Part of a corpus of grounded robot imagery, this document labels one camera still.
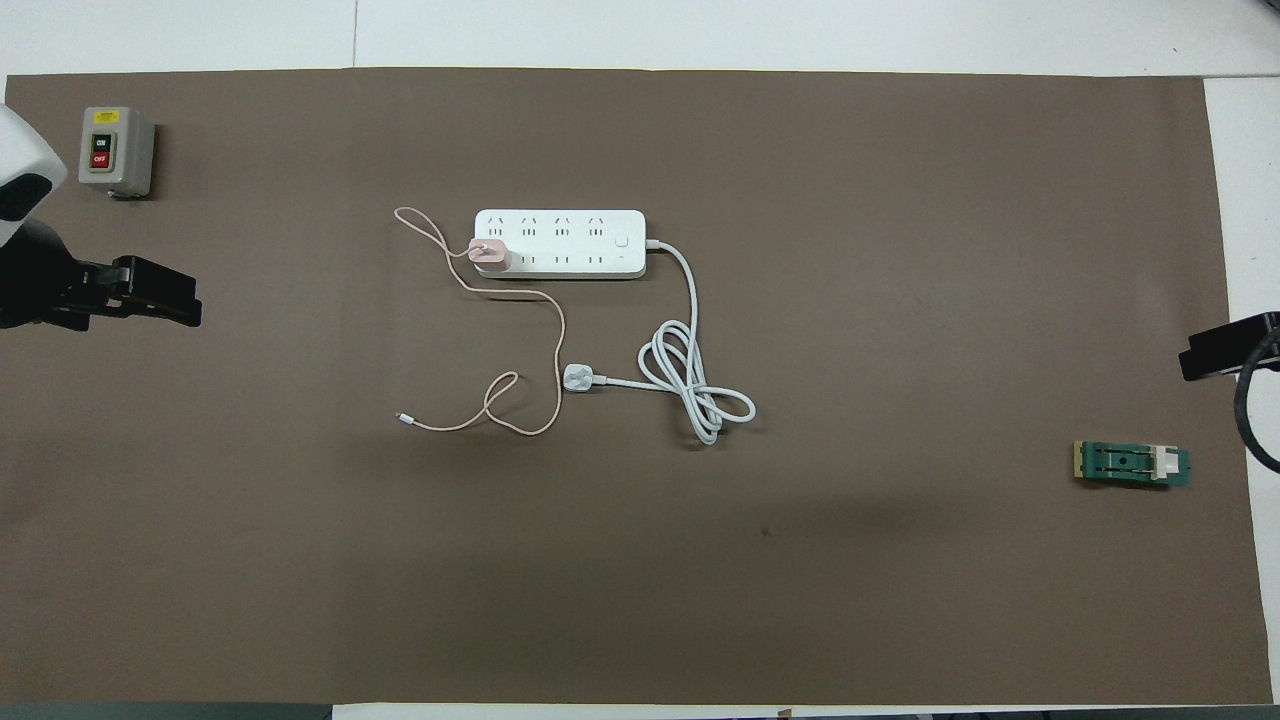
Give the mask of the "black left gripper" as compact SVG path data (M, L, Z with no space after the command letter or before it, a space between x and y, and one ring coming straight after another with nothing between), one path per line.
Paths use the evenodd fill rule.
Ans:
M111 296L122 300L124 316L201 327L193 277L140 256L120 256L113 266ZM1 250L1 328L44 323L84 332L93 315L119 316L108 306L111 273L110 265L73 258L50 225L23 222Z

